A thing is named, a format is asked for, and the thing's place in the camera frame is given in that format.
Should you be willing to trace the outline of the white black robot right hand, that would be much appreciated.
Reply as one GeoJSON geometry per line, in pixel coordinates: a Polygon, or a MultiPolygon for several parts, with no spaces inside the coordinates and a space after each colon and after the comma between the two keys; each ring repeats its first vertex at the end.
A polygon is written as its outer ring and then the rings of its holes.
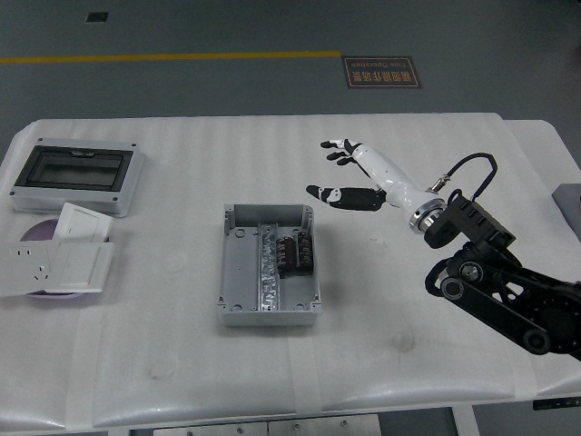
{"type": "Polygon", "coordinates": [[[369,145],[344,139],[326,141],[320,146],[337,149],[327,156],[329,161],[337,165],[356,164],[377,185],[376,189],[317,185],[306,188],[307,193],[331,207],[375,212],[388,203],[411,216],[424,204],[438,199],[435,194],[420,190],[389,158],[369,145]]]}

